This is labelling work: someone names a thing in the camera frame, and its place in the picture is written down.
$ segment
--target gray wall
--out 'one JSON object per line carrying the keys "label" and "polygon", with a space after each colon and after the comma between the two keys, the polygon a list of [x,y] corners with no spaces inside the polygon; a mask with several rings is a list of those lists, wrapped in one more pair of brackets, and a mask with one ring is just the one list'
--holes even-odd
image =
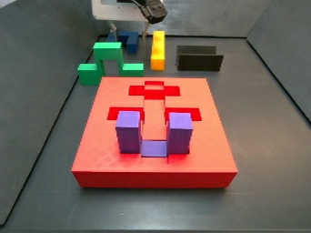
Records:
{"label": "gray wall", "polygon": [[1,225],[98,31],[79,1],[22,0],[0,9],[0,38]]}
{"label": "gray wall", "polygon": [[[94,19],[91,1],[80,2],[100,34],[107,35],[107,24]],[[247,37],[270,3],[271,0],[164,0],[170,14],[163,23],[151,26],[150,32],[166,30],[167,35]],[[143,28],[143,23],[115,24],[120,30],[142,31]]]}
{"label": "gray wall", "polygon": [[0,0],[0,8],[4,7],[5,5],[11,4],[16,0]]}
{"label": "gray wall", "polygon": [[274,0],[248,40],[311,120],[311,1]]}

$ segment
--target purple cube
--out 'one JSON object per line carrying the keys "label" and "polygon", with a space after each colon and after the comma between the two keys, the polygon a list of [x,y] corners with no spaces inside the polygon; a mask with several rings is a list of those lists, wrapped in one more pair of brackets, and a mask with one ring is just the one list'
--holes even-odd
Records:
{"label": "purple cube", "polygon": [[142,141],[142,157],[167,157],[168,144],[167,141]]}

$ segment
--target red block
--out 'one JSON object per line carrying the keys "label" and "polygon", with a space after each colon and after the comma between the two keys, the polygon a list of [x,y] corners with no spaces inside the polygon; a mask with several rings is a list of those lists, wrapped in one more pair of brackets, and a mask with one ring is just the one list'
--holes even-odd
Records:
{"label": "red block", "polygon": [[[176,86],[180,90],[179,96],[166,95],[167,111],[174,107],[199,109],[202,120],[194,121],[190,154],[166,158],[120,154],[115,120],[107,120],[110,109],[144,107],[143,96],[127,98],[130,86],[159,85],[159,82],[164,82],[164,89],[166,86]],[[166,117],[164,113],[163,116],[158,113],[156,117],[147,116],[152,114],[150,109],[143,112],[147,120],[158,121]],[[207,79],[106,77],[91,109],[72,172],[82,187],[227,187],[238,170]]]}

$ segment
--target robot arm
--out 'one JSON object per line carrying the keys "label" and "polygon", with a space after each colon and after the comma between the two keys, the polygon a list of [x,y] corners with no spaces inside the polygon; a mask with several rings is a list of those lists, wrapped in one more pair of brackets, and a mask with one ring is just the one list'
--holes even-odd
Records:
{"label": "robot arm", "polygon": [[160,23],[168,14],[160,0],[118,0],[118,2],[132,2],[140,8],[142,15],[152,25]]}
{"label": "robot arm", "polygon": [[114,21],[144,22],[143,41],[150,24],[163,21],[168,12],[163,0],[92,0],[92,14],[99,20],[107,20],[118,39],[118,28]]}

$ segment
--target green block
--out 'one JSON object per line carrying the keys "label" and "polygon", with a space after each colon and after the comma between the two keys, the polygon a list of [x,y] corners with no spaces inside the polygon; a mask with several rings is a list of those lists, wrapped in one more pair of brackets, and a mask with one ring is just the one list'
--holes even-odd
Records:
{"label": "green block", "polygon": [[92,49],[96,62],[100,60],[116,60],[123,63],[123,49],[120,42],[98,42]]}
{"label": "green block", "polygon": [[96,61],[96,66],[98,66],[98,70],[102,72],[102,75],[106,76],[104,65],[102,60]]}
{"label": "green block", "polygon": [[80,64],[78,68],[80,83],[84,86],[98,86],[102,82],[102,72],[96,64]]}
{"label": "green block", "polygon": [[143,64],[124,64],[120,70],[122,76],[143,76]]}

